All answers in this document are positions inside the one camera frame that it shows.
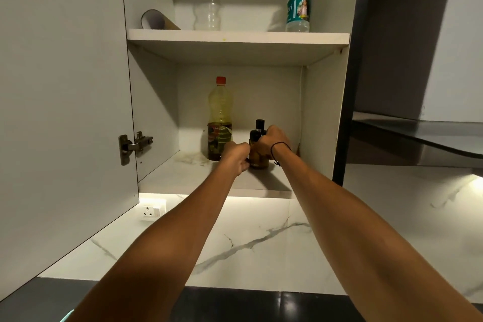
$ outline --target metal hinge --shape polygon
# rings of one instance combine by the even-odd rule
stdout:
[[[121,154],[121,164],[123,166],[129,164],[129,156],[133,151],[142,153],[144,148],[153,143],[152,136],[143,136],[142,131],[138,131],[134,144],[128,139],[127,135],[119,137],[119,153]]]

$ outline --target teal bottle label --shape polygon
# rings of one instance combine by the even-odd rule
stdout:
[[[289,0],[287,3],[287,23],[295,20],[306,20],[310,22],[310,9],[312,0]]]

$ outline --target forearm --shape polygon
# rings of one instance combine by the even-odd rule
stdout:
[[[284,145],[275,158],[317,241],[367,321],[483,320],[386,221]]]
[[[236,176],[233,166],[220,162],[190,196],[134,241],[69,322],[166,320]]]

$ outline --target white shelf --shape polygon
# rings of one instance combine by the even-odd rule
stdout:
[[[178,151],[139,182],[139,192],[188,195],[217,164],[201,153]],[[283,170],[273,162],[266,170],[243,172],[235,179],[229,196],[294,198]]]
[[[128,30],[128,40],[177,63],[311,65],[349,44],[349,33]]]

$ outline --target plastic bottle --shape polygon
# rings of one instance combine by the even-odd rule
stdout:
[[[288,0],[287,32],[309,32],[312,0]]]
[[[267,133],[264,128],[265,120],[258,119],[255,121],[255,130],[250,131],[250,147],[256,143],[263,135]],[[253,149],[250,149],[250,154],[248,155],[248,161],[252,168],[265,169],[269,166],[269,159],[260,155]]]
[[[225,144],[231,141],[231,109],[233,96],[226,89],[226,78],[216,77],[216,88],[208,96],[210,122],[208,123],[208,159],[220,160]]]
[[[195,30],[220,30],[220,0],[196,0],[193,11],[195,13],[195,24],[193,25]]]

